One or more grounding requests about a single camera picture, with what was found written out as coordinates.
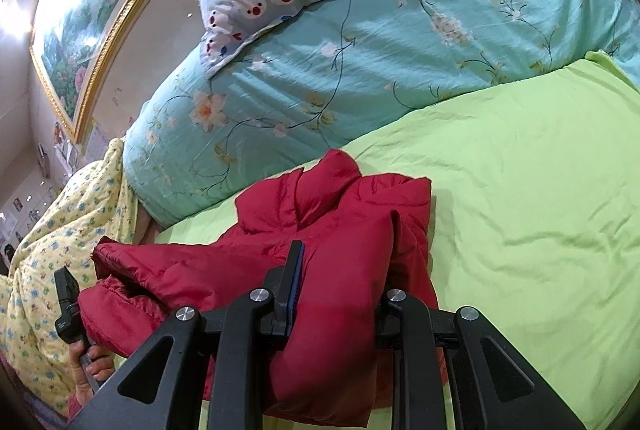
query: metal screw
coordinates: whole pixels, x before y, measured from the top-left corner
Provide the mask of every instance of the metal screw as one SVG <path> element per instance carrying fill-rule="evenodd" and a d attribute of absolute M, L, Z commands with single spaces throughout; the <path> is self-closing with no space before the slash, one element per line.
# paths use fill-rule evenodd
<path fill-rule="evenodd" d="M 180 322 L 186 322 L 187 320 L 191 320 L 196 315 L 196 310 L 193 307 L 181 307 L 178 309 L 175 317 L 180 320 Z"/>
<path fill-rule="evenodd" d="M 386 297 L 391 302 L 401 302 L 406 298 L 406 293 L 402 289 L 390 289 L 386 292 Z"/>
<path fill-rule="evenodd" d="M 478 318 L 480 314 L 478 313 L 477 309 L 474 309 L 472 307 L 463 307 L 460 310 L 460 316 L 462 316 L 465 320 L 472 321 Z"/>
<path fill-rule="evenodd" d="M 254 302 L 262 302 L 269 298 L 269 292 L 266 289 L 259 287 L 250 293 L 249 298 Z"/>

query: red jacket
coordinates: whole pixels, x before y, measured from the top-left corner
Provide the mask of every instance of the red jacket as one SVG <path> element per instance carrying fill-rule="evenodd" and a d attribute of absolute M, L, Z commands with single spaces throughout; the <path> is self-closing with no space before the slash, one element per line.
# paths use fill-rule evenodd
<path fill-rule="evenodd" d="M 260 286 L 300 239 L 297 318 L 286 349 L 270 364 L 267 413 L 366 426 L 370 410 L 392 399 L 390 353 L 374 348 L 381 295 L 393 285 L 437 307 L 427 275 L 430 199 L 427 178 L 363 177 L 350 156 L 331 150 L 306 172 L 242 193 L 238 223 L 212 245 L 101 241 L 93 256 L 98 283 L 79 298 L 82 320 L 98 344 L 129 356 L 172 310 L 224 307 Z"/>

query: red sleeve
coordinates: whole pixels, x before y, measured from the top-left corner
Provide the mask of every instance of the red sleeve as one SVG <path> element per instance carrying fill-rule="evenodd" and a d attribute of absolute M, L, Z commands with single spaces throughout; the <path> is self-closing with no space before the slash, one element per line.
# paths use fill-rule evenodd
<path fill-rule="evenodd" d="M 69 424 L 71 423 L 72 419 L 76 417 L 78 412 L 80 412 L 80 409 L 82 408 L 82 406 L 80 405 L 80 403 L 78 403 L 78 399 L 76 398 L 76 396 L 73 395 L 66 402 L 66 408 L 69 411 L 69 416 L 66 423 Z"/>

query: wall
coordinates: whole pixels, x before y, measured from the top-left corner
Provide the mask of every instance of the wall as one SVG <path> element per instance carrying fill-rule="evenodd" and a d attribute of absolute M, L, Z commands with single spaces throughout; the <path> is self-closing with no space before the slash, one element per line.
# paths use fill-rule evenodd
<path fill-rule="evenodd" d="M 52 183 L 44 179 L 40 172 L 36 150 L 29 144 L 0 176 L 0 213 L 4 214 L 0 216 L 0 231 L 7 237 L 6 242 L 17 248 L 19 244 L 17 233 L 20 237 L 24 237 L 34 225 L 34 220 L 29 217 L 30 211 L 35 211 L 38 216 L 42 216 L 55 197 Z M 22 204 L 20 211 L 14 206 L 16 198 Z M 7 229 L 9 219 L 16 221 L 15 227 L 10 232 Z M 2 257 L 6 259 L 4 244 L 0 249 Z"/>
<path fill-rule="evenodd" d="M 26 38 L 0 30 L 0 173 L 31 143 L 29 97 L 25 85 L 30 66 Z"/>
<path fill-rule="evenodd" d="M 107 137 L 126 132 L 142 103 L 195 48 L 203 31 L 194 0 L 150 0 L 118 51 L 95 102 L 93 117 Z M 33 133 L 53 163 L 56 118 L 33 71 L 30 81 Z"/>

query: turquoise floral quilt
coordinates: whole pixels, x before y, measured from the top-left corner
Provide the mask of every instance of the turquoise floral quilt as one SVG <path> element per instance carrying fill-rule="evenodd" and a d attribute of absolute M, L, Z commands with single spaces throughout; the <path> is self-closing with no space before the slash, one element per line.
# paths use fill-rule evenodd
<path fill-rule="evenodd" d="M 313 4 L 211 80 L 194 49 L 130 128 L 126 177 L 169 226 L 409 111 L 587 51 L 606 51 L 640 83 L 639 10 L 637 0 Z"/>

